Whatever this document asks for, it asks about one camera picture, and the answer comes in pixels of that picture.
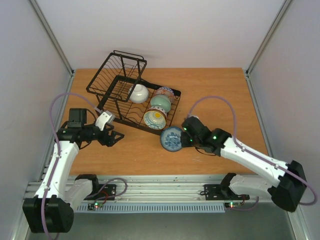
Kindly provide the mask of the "blue floral white bowl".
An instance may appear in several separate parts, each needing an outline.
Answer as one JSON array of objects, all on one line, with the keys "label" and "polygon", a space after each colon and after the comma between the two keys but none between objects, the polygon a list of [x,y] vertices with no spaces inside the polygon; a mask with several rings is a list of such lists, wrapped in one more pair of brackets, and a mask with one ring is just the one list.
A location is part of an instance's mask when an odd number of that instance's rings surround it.
[{"label": "blue floral white bowl", "polygon": [[178,152],[182,149],[181,135],[179,127],[171,126],[164,129],[160,135],[161,146],[169,152]]}]

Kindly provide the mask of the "white ceramic bowl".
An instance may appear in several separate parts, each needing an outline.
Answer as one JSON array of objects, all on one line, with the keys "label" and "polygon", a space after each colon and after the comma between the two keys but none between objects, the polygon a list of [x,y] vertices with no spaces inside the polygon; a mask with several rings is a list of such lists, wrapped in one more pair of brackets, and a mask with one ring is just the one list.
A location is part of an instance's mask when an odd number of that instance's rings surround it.
[{"label": "white ceramic bowl", "polygon": [[135,87],[131,86],[128,93],[131,93],[129,100],[136,104],[144,103],[149,98],[149,91],[142,84],[137,84]]}]

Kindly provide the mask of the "black wire dish rack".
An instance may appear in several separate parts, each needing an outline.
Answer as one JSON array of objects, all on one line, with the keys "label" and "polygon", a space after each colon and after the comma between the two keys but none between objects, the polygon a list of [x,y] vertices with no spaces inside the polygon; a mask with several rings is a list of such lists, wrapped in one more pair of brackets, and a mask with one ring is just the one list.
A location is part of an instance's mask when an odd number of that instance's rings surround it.
[{"label": "black wire dish rack", "polygon": [[[160,135],[160,129],[148,127],[143,115],[151,107],[151,98],[162,87],[142,78],[147,66],[143,56],[119,50],[111,52],[98,69],[86,90],[94,94],[98,100],[99,110],[108,110],[115,115],[114,121],[155,135]],[[149,91],[146,102],[134,103],[131,87],[144,85]]]}]

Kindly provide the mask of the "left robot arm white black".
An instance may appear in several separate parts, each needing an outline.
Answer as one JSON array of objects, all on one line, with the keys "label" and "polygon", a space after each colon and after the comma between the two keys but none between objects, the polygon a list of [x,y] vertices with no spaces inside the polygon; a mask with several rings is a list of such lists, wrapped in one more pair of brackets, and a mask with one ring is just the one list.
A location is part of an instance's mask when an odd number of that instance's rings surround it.
[{"label": "left robot arm white black", "polygon": [[24,216],[32,233],[67,233],[70,231],[74,213],[86,198],[96,199],[104,189],[95,174],[78,175],[69,190],[66,190],[73,162],[82,143],[94,141],[112,147],[124,138],[114,131],[115,115],[103,111],[87,123],[86,108],[71,108],[66,122],[55,133],[52,158],[38,190],[27,197],[22,205]]}]

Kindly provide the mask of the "yellow blue patterned bowl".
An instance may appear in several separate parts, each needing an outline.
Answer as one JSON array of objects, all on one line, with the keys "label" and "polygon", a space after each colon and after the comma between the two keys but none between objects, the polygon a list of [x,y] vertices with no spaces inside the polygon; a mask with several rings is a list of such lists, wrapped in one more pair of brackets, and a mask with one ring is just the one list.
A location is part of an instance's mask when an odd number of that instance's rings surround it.
[{"label": "yellow blue patterned bowl", "polygon": [[143,115],[145,125],[154,130],[162,130],[166,126],[166,116],[158,110],[149,110]]}]

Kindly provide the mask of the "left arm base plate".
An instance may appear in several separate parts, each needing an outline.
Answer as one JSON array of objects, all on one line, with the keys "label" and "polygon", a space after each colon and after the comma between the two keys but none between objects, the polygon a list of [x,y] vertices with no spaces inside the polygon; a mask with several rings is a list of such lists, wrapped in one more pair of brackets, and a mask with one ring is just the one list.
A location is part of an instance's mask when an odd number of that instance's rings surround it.
[{"label": "left arm base plate", "polygon": [[101,190],[98,194],[91,197],[86,197],[86,201],[93,201],[93,200],[105,200],[107,197],[108,201],[112,201],[115,199],[115,195],[117,193],[117,186],[115,184],[107,184],[103,190]]}]

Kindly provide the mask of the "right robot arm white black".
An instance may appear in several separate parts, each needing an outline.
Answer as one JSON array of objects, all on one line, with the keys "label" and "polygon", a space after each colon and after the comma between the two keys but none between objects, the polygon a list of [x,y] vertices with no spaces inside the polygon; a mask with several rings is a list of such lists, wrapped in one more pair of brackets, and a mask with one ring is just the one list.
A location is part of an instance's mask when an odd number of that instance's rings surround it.
[{"label": "right robot arm white black", "polygon": [[279,208],[295,212],[305,193],[306,176],[303,166],[269,157],[242,142],[229,132],[216,128],[209,130],[197,117],[186,118],[182,123],[181,145],[195,147],[206,153],[232,160],[254,173],[257,178],[227,174],[220,186],[225,198],[250,195],[270,198]]}]

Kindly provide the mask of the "blue orange patterned bowl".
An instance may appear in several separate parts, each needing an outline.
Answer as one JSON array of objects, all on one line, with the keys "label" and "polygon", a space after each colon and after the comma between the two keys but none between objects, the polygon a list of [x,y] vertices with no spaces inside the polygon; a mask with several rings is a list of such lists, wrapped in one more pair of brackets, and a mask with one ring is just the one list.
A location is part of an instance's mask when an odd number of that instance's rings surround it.
[{"label": "blue orange patterned bowl", "polygon": [[162,87],[158,88],[154,94],[167,96],[171,103],[173,103],[175,100],[174,91],[171,88],[166,87],[166,86],[162,86]]}]

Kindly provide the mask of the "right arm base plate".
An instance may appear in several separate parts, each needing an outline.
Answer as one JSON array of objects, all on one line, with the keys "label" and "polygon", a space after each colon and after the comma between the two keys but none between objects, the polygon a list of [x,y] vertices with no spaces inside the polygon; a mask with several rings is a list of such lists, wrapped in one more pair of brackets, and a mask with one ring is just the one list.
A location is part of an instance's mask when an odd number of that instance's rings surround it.
[{"label": "right arm base plate", "polygon": [[221,187],[220,184],[205,184],[203,193],[207,201],[240,201],[249,200],[246,194],[235,194],[228,187]]}]

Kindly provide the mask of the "teal green bowl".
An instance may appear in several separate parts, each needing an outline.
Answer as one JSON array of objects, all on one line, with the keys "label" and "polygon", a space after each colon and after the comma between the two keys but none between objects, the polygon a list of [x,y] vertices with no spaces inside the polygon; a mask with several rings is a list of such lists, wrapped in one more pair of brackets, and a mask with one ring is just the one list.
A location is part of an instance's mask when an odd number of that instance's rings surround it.
[{"label": "teal green bowl", "polygon": [[159,106],[164,109],[165,112],[169,112],[171,110],[172,104],[169,98],[164,94],[157,94],[150,100],[151,106]]}]

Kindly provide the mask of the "red white patterned bowl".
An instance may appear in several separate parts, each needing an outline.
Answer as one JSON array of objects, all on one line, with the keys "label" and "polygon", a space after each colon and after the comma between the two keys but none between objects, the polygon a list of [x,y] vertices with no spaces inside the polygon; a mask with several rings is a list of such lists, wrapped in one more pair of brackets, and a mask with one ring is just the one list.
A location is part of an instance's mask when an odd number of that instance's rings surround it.
[{"label": "red white patterned bowl", "polygon": [[148,109],[148,111],[158,111],[161,112],[165,117],[167,117],[167,112],[160,106],[155,105]]}]

